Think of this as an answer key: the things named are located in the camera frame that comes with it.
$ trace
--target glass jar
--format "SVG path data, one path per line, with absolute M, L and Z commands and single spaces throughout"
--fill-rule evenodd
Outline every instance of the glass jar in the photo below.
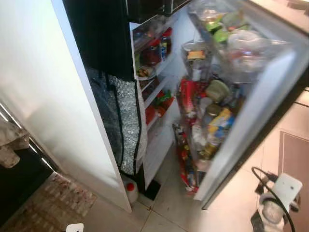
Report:
M 141 52 L 140 58 L 144 65 L 154 66 L 159 63 L 161 61 L 160 40 L 152 40 L 149 47 Z
M 162 59 L 165 58 L 171 53 L 172 51 L 172 28 L 168 28 L 161 37 L 161 56 Z

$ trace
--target rug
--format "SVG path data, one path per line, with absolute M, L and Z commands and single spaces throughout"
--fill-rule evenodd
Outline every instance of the rug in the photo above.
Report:
M 53 173 L 2 227 L 4 232 L 62 232 L 81 223 L 97 197 Z
M 296 231 L 309 232 L 309 141 L 303 138 L 280 132 L 279 174 L 287 173 L 300 180 L 303 187 L 300 191 L 301 208 L 298 213 L 290 210 Z M 285 232 L 290 231 L 286 225 Z

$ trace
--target patterned rug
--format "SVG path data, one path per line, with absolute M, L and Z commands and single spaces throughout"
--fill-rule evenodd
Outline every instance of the patterned rug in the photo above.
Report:
M 2 227 L 4 232 L 62 232 L 81 223 L 96 196 L 53 173 Z

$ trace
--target black cable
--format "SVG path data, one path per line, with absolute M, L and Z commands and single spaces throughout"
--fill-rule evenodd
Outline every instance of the black cable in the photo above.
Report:
M 279 203 L 280 207 L 283 209 L 285 215 L 287 216 L 288 220 L 289 220 L 289 223 L 290 223 L 290 226 L 291 226 L 291 230 L 292 232 L 295 232 L 295 227 L 294 227 L 294 224 L 293 224 L 293 221 L 291 219 L 291 216 L 289 214 L 289 212 L 286 210 L 286 208 L 284 207 L 282 201 L 279 199 L 279 197 L 273 192 L 273 190 L 271 190 L 270 187 L 267 186 L 267 184 L 265 184 L 262 180 L 262 178 L 259 177 L 259 175 L 255 172 L 255 169 L 256 170 L 259 170 L 260 172 L 262 172 L 264 175 L 267 176 L 267 173 L 264 172 L 262 169 L 260 168 L 257 168 L 257 167 L 252 167 L 251 168 L 251 171 L 253 172 L 253 174 L 256 176 L 256 178 L 259 179 L 259 181 L 262 183 L 262 185 L 269 191 L 271 192 L 271 194 L 276 198 L 277 202 Z

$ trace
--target open refrigerator door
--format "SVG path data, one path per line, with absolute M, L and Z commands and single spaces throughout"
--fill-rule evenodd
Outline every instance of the open refrigerator door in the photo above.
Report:
M 188 15 L 212 56 L 199 82 L 189 67 L 178 98 L 196 170 L 211 162 L 195 195 L 207 208 L 308 84 L 309 40 L 249 1 L 197 0 Z

